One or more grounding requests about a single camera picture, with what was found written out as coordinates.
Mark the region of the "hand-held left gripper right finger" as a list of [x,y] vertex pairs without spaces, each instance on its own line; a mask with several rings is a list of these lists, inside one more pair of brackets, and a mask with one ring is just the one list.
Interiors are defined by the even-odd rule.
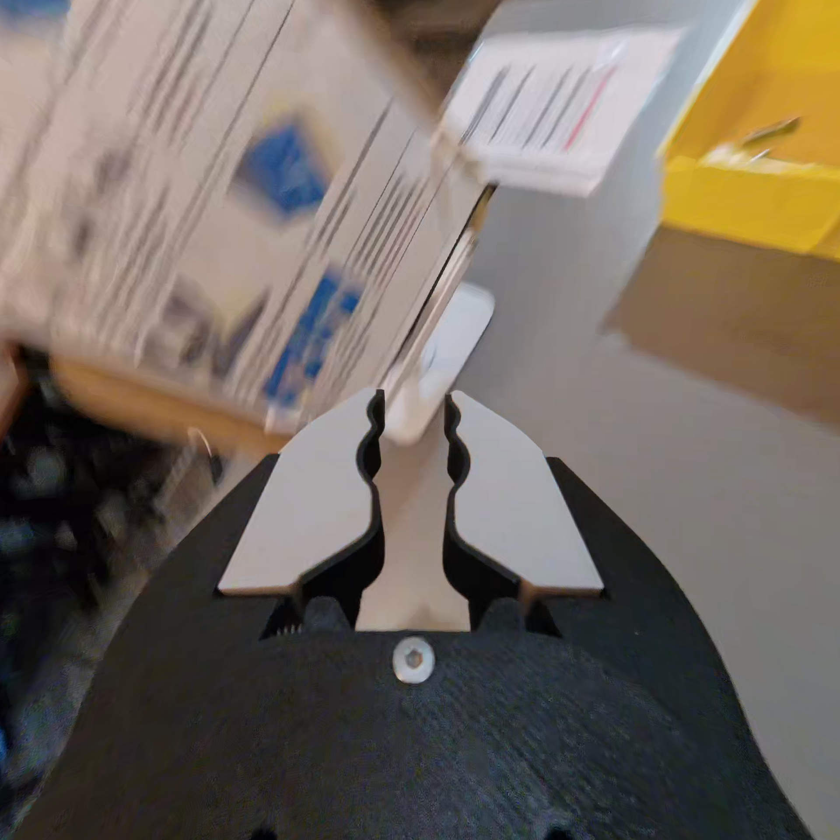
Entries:
[[599,595],[602,577],[543,451],[462,391],[446,396],[444,573],[464,597]]

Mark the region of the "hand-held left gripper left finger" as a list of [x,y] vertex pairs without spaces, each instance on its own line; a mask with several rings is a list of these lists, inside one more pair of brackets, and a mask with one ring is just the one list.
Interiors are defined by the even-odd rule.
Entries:
[[217,584],[220,594],[290,594],[375,535],[384,419],[383,390],[364,388],[283,447]]

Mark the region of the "yellow plastic bin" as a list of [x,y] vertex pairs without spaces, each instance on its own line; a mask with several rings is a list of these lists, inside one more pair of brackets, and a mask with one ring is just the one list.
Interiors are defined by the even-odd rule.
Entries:
[[661,149],[663,223],[838,261],[839,2],[753,2]]

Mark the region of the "grey desk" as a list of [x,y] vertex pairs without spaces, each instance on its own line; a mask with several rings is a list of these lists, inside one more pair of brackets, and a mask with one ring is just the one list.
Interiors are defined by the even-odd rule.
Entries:
[[605,331],[658,221],[655,154],[741,2],[374,2],[445,95],[488,33],[687,25],[586,200],[500,190],[467,279],[496,299],[457,386],[556,455],[657,554],[815,837],[838,838],[838,435]]

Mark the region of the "laminated paper sheet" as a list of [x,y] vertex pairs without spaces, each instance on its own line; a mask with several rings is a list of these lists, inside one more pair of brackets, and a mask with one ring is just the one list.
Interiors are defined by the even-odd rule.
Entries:
[[588,196],[685,32],[621,27],[483,38],[447,96],[444,135],[486,184]]

